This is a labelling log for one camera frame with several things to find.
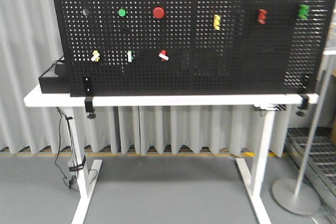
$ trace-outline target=black pegboard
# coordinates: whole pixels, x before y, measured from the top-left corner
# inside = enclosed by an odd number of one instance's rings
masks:
[[[54,1],[73,96],[84,95],[85,76],[95,95],[313,92],[335,2]],[[298,18],[301,4],[310,6],[307,20]],[[153,17],[157,6],[165,18]],[[259,9],[268,11],[265,25],[257,22]],[[221,30],[213,27],[215,14]],[[99,62],[90,60],[94,50]],[[159,58],[161,50],[169,61]]]

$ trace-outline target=knob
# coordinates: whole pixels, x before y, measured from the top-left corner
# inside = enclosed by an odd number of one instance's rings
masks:
[[[153,16],[157,19],[163,18],[165,15],[165,11],[162,7],[156,7],[153,10]]]

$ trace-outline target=table leg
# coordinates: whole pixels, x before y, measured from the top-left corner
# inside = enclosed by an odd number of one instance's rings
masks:
[[[243,158],[236,162],[242,175],[248,196],[260,224],[271,224],[265,206],[261,201],[260,190],[265,176],[265,169],[271,141],[271,133],[275,118],[275,111],[268,111],[265,115],[261,141],[257,143],[255,157],[253,158],[252,172],[250,173]]]
[[[77,158],[78,164],[82,164],[83,158],[85,156],[85,150],[84,150],[83,142],[79,141],[78,139],[73,109],[65,108],[64,113],[68,118],[72,118],[71,120],[69,120],[69,123],[71,126],[72,138],[74,140],[74,150],[76,152],[76,158]],[[90,173],[88,170],[87,163],[85,163],[83,169],[78,171],[77,184],[78,184],[79,192],[80,192],[80,200],[79,200],[75,215],[73,217],[72,224],[84,223],[85,216],[86,216],[86,213],[88,211],[88,208],[91,202],[91,197],[92,197],[93,190],[97,182],[97,178],[100,172],[101,165],[102,165],[102,160],[95,159],[93,161]]]

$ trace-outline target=pegboard hole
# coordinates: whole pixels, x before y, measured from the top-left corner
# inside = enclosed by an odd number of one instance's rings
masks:
[[[85,8],[82,12],[83,12],[83,14],[84,14],[85,16],[89,16],[89,15],[90,15],[90,11],[87,10],[86,8]]]

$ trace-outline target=red clip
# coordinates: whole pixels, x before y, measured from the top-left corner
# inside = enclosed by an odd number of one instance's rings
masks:
[[[259,22],[260,24],[262,24],[262,25],[266,24],[266,19],[267,19],[266,14],[267,14],[267,13],[268,13],[268,12],[267,12],[266,10],[264,10],[264,9],[259,9],[258,22]]]

